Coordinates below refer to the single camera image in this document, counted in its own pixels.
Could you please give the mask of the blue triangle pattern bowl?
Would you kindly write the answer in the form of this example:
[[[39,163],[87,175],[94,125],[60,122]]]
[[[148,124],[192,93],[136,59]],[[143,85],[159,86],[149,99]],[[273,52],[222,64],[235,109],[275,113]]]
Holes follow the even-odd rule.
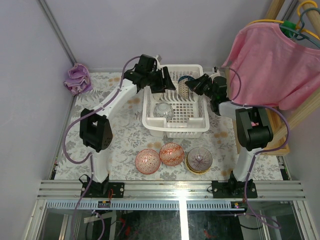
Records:
[[[181,82],[183,80],[194,81],[195,78],[193,76],[190,76],[190,75],[183,75],[178,79],[178,82]]]

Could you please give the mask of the brown checker pattern bowl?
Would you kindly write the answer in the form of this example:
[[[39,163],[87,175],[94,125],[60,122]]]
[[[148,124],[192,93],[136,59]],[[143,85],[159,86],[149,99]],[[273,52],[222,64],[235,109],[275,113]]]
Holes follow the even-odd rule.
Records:
[[[190,95],[190,89],[186,85],[187,79],[183,79],[178,82],[178,94],[183,99],[188,99]]]

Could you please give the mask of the white plastic dish rack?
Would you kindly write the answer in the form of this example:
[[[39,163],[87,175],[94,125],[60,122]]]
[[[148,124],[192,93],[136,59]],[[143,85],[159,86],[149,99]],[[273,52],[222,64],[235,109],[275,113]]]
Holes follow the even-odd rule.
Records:
[[[183,76],[201,77],[203,67],[199,64],[167,64],[170,78],[176,90],[166,90],[159,97],[146,87],[143,94],[142,124],[154,137],[199,138],[210,128],[207,101],[203,96],[190,93],[187,98],[178,94],[178,80]],[[168,104],[172,118],[154,116],[155,107]]]

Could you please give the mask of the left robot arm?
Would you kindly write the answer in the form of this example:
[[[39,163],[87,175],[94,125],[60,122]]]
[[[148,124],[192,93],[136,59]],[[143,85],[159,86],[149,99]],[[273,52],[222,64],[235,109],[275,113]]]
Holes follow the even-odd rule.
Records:
[[[85,108],[81,112],[79,137],[87,148],[93,150],[90,158],[92,178],[95,181],[92,191],[101,198],[110,190],[109,184],[104,182],[109,173],[102,153],[113,139],[111,119],[129,99],[144,88],[150,89],[153,94],[176,89],[168,67],[160,65],[155,57],[142,54],[129,61],[135,59],[138,59],[138,63],[132,69],[126,69],[128,63],[124,65],[118,86],[99,105],[93,109]]]

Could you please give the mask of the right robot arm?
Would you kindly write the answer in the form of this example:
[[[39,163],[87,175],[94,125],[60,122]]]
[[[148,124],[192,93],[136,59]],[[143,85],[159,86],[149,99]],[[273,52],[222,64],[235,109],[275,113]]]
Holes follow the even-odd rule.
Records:
[[[262,151],[274,136],[266,108],[230,100],[227,96],[227,79],[222,76],[211,78],[204,74],[184,84],[198,96],[208,97],[212,112],[236,123],[236,138],[241,149],[232,173],[235,180],[228,184],[227,189],[231,196],[240,197],[246,191],[243,182],[250,179],[255,154]]]

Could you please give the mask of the pink t-shirt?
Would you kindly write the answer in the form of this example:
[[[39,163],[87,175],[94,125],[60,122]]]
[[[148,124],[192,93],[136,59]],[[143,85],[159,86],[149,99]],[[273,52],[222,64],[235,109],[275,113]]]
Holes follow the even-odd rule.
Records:
[[[291,110],[320,87],[320,51],[286,37],[278,24],[258,22],[236,35],[225,67],[237,104]]]

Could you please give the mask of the purple striped bowl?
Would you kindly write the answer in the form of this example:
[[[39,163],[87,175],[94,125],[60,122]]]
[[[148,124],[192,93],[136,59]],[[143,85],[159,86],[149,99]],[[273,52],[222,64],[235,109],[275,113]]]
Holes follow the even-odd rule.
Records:
[[[188,165],[195,171],[205,171],[211,167],[213,156],[211,152],[204,147],[195,147],[187,155]]]

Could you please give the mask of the floral table mat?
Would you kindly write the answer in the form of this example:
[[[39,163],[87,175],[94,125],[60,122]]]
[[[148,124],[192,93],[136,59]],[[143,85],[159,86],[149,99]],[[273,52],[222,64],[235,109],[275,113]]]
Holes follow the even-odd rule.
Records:
[[[80,118],[84,108],[91,109],[98,105],[118,85],[120,72],[90,73],[93,90],[79,95],[71,110],[70,122]],[[232,120],[220,117],[208,107],[210,128],[199,138],[154,137],[142,123],[144,92],[141,91],[128,100],[110,120],[113,138],[110,146],[102,151],[103,160],[108,164],[110,180],[156,180],[156,181],[211,181],[227,180],[238,160]],[[75,124],[66,137],[65,146],[74,161],[81,161],[93,151],[83,145],[79,136],[80,124]],[[185,156],[194,147],[204,147],[213,156],[213,163],[204,174],[191,173],[183,161],[177,166],[161,163],[153,174],[142,174],[135,166],[137,154],[144,149],[153,149],[159,153],[167,143],[177,143],[182,147]],[[77,180],[83,174],[90,175],[90,161],[73,164],[64,156],[59,157],[55,180]],[[278,159],[274,155],[260,155],[252,172],[255,181],[283,180]]]

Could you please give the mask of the red eye pattern bowl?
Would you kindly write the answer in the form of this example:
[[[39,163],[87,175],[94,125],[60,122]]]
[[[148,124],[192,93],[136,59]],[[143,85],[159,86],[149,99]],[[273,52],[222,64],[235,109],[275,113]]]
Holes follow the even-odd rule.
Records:
[[[154,174],[160,167],[161,160],[159,154],[150,148],[141,150],[135,158],[136,169],[144,174]]]

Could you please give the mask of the yellow rimmed bottom bowl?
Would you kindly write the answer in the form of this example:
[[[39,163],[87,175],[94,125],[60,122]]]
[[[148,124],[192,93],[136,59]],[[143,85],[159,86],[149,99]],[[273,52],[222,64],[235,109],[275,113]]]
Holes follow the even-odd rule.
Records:
[[[204,171],[196,171],[196,170],[193,170],[187,163],[185,164],[186,168],[193,174],[195,175],[204,175],[205,173],[207,173],[210,168],[204,170]]]

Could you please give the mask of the purple folded cloth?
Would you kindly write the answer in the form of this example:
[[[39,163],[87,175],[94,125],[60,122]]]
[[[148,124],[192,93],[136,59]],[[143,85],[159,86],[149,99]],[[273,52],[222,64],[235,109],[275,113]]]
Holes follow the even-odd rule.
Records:
[[[85,65],[75,63],[67,73],[68,78],[64,81],[63,85],[73,96],[86,93],[93,89],[90,72]]]

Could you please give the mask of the green clothes hanger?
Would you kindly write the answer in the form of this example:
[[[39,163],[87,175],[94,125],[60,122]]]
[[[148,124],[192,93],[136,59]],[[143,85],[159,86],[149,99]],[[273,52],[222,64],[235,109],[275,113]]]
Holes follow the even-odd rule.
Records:
[[[282,33],[290,38],[294,39],[296,41],[302,41],[302,40],[308,40],[312,41],[311,37],[313,37],[315,40],[320,40],[320,37],[312,32],[311,30],[308,30],[305,28],[306,21],[304,20],[306,13],[309,10],[316,10],[320,13],[320,9],[317,7],[311,7],[308,10],[304,10],[301,5],[299,5],[296,9],[298,21],[296,23],[285,20],[282,23],[280,23],[279,27],[282,31]]]

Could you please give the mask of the yellow clothes hanger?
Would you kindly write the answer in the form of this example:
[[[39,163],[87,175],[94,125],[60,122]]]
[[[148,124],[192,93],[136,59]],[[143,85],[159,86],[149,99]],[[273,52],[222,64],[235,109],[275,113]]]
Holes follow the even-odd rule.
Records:
[[[312,7],[301,12],[300,9],[306,4],[311,4]],[[305,21],[303,19],[304,15],[310,11],[316,11],[318,13],[320,12],[317,3],[313,0],[305,0],[297,6],[296,11],[299,17],[297,23],[293,23],[288,20],[282,21],[275,19],[259,19],[254,20],[248,23],[247,25],[252,25],[256,23],[276,23],[278,24],[281,32],[290,40],[293,40],[294,42],[307,40],[319,49],[320,37],[312,31],[305,28]]]

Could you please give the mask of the wooden hanging rod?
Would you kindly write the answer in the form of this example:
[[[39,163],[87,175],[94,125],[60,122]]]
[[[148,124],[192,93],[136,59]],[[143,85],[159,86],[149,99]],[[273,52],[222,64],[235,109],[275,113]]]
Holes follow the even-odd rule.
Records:
[[[319,8],[317,3],[313,0],[299,0],[298,1],[304,11],[310,8]],[[307,13],[307,18],[312,25],[315,33],[320,36],[320,13],[316,10],[309,10]]]

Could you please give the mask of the aluminium mounting rail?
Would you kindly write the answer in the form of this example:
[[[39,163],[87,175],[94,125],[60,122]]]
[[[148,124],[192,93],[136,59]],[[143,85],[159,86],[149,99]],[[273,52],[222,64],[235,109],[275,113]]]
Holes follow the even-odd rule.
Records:
[[[208,200],[213,198],[210,181],[146,181],[124,180],[124,200]],[[304,201],[306,193],[300,181],[270,180],[254,182],[251,192],[257,201]],[[76,200],[80,197],[82,184],[78,180],[42,180],[38,199]]]

